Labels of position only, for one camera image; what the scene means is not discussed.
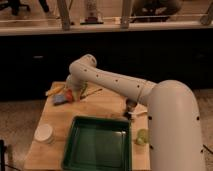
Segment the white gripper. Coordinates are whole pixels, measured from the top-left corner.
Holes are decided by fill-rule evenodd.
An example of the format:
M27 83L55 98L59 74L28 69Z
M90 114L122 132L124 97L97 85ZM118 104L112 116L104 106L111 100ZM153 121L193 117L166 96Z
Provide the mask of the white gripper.
M72 91L73 99L79 101L82 95L82 88L85 81L79 80L73 75L69 75L66 78L66 87Z

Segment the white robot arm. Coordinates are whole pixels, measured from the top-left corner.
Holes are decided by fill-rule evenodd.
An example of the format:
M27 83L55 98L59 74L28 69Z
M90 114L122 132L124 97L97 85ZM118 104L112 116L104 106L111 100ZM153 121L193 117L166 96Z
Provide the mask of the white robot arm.
M80 90L86 81L147 107L151 171L206 171L200 111L186 84L104 71L91 54L69 65L70 88Z

